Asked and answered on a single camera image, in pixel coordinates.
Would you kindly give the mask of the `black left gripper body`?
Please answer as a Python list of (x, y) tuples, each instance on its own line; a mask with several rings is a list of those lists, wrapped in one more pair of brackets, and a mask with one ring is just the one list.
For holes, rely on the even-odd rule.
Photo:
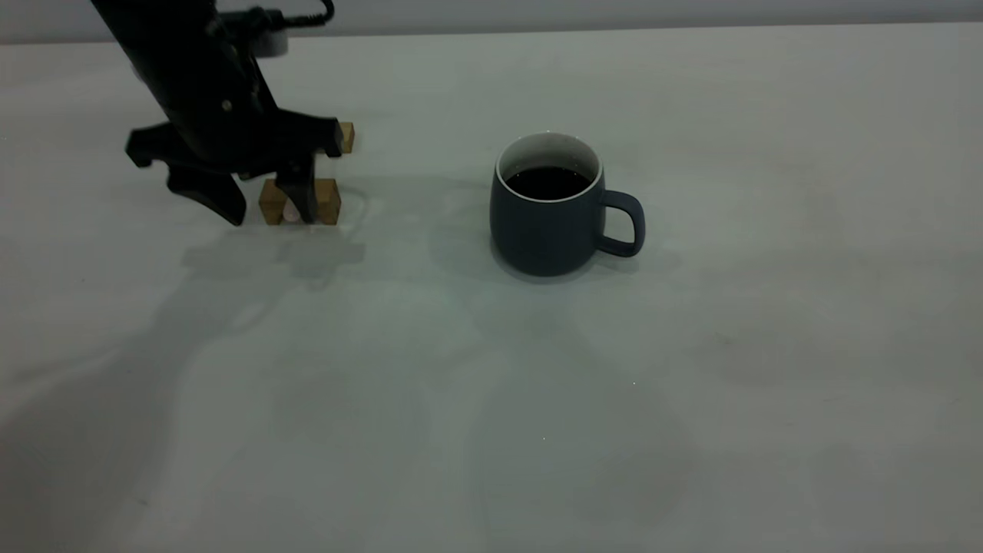
[(126, 151), (138, 167), (162, 161), (261, 175), (297, 155), (342, 154), (340, 123), (280, 108), (259, 67), (260, 58), (284, 53), (289, 29), (333, 20), (333, 2), (308, 15), (260, 6), (221, 12), (214, 1), (94, 7), (167, 117), (131, 134)]

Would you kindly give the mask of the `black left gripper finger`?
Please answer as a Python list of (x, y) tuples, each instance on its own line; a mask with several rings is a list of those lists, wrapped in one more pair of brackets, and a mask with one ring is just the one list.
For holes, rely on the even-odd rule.
[(169, 165), (167, 189), (207, 207), (238, 227), (245, 220), (247, 203), (234, 178), (227, 173), (211, 173), (196, 168)]
[(305, 224), (319, 221), (315, 169), (315, 155), (297, 155), (282, 162), (275, 175), (275, 186), (291, 200)]

